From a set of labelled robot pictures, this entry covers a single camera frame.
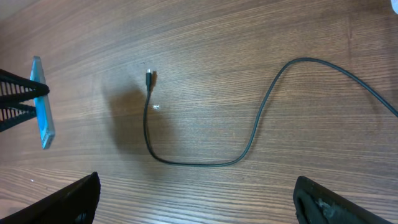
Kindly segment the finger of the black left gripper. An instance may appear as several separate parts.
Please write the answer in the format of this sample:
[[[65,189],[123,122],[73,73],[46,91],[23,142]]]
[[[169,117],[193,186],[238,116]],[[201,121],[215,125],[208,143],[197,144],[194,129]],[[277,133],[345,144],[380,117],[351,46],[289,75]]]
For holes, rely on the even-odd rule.
[[[1,132],[35,118],[36,108],[20,103],[1,105]]]
[[[50,92],[46,84],[35,82],[1,69],[1,99],[31,100]]]

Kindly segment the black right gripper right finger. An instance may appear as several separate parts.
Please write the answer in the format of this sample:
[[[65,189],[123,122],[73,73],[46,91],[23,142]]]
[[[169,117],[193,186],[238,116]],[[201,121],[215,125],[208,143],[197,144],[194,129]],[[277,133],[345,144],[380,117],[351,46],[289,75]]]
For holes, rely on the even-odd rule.
[[[391,224],[305,176],[295,183],[293,201],[300,224]]]

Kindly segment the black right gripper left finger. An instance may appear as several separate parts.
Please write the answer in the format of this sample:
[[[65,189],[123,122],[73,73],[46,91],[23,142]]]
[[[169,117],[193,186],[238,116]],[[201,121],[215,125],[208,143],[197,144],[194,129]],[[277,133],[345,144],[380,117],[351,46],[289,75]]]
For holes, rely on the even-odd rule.
[[[62,188],[42,200],[1,219],[1,223],[92,224],[100,200],[97,172]]]

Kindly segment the blue Galaxy smartphone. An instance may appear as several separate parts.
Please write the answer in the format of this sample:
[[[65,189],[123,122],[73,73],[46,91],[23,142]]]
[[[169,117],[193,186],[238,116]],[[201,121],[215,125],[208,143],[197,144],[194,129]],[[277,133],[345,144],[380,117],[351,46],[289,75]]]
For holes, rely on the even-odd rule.
[[[42,61],[39,56],[34,56],[30,80],[46,84]],[[50,109],[50,102],[47,95],[34,98],[34,104],[39,125],[40,139],[43,149],[49,149],[55,138],[55,126]]]

